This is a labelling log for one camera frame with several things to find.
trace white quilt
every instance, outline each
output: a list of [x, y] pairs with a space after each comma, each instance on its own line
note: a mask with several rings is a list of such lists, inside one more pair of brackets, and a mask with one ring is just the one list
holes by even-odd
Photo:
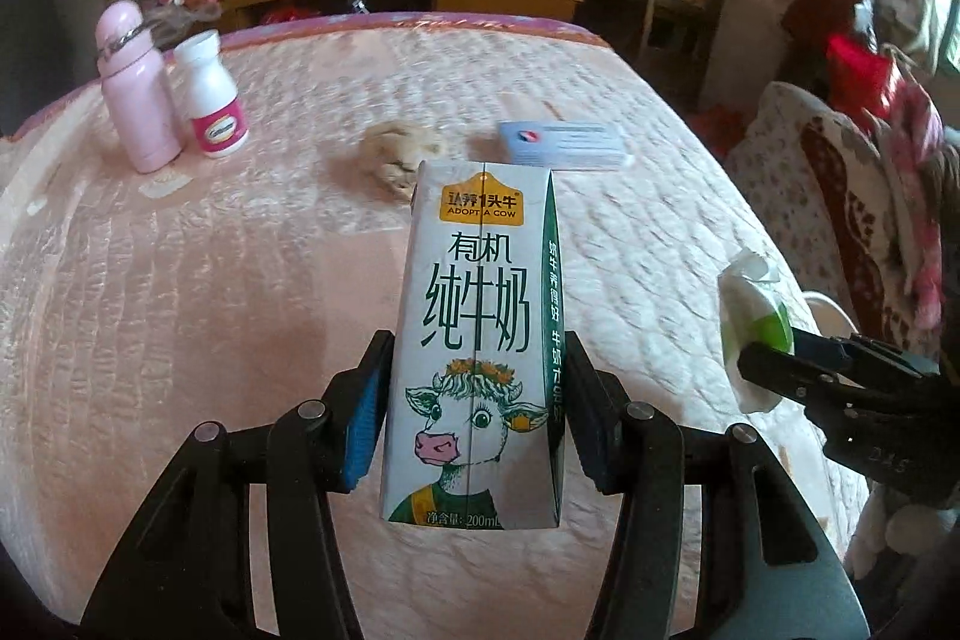
[[[743, 247], [781, 255], [685, 124], [608, 49], [493, 30], [326, 33], [229, 52], [251, 121], [219, 162], [188, 151], [131, 173], [91, 87], [0, 142], [0, 538], [37, 593], [78, 620], [145, 492], [200, 421], [267, 423], [320, 395], [378, 327], [394, 328], [409, 209], [360, 172], [364, 128], [440, 128], [493, 155], [501, 119], [598, 119], [634, 162], [556, 175], [568, 328], [633, 399], [688, 426], [742, 420], [721, 363], [717, 274]], [[838, 549], [866, 499], [784, 402], [752, 424]], [[373, 472], [333, 499], [367, 637], [579, 638], [619, 501], [566, 453], [558, 530], [478, 533], [377, 517]], [[275, 629], [254, 496], [253, 581]], [[690, 626], [699, 548], [689, 495], [675, 629]]]

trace white bottle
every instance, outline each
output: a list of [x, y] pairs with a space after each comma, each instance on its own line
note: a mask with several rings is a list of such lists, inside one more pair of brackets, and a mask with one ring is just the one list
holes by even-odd
[[174, 49], [186, 71], [184, 111], [193, 125], [200, 150], [221, 158], [243, 146], [248, 127], [237, 98], [237, 85], [220, 62], [220, 35], [204, 31]]

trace pink label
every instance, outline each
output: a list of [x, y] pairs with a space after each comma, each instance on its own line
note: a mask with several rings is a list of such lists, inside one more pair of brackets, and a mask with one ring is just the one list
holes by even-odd
[[197, 142], [205, 153], [226, 150], [247, 133], [247, 121], [236, 98], [223, 109], [205, 118], [195, 118], [192, 122]]

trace green shirt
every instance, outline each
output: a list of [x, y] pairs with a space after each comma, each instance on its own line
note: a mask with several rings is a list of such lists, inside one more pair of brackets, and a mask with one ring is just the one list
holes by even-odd
[[489, 491], [448, 494], [435, 482], [398, 504], [390, 520], [421, 527], [503, 528]]

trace milk carton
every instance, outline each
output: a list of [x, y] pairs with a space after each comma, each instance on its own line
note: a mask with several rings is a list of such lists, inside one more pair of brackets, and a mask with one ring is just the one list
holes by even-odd
[[384, 518], [485, 530], [560, 523], [562, 290], [550, 170], [421, 164]]

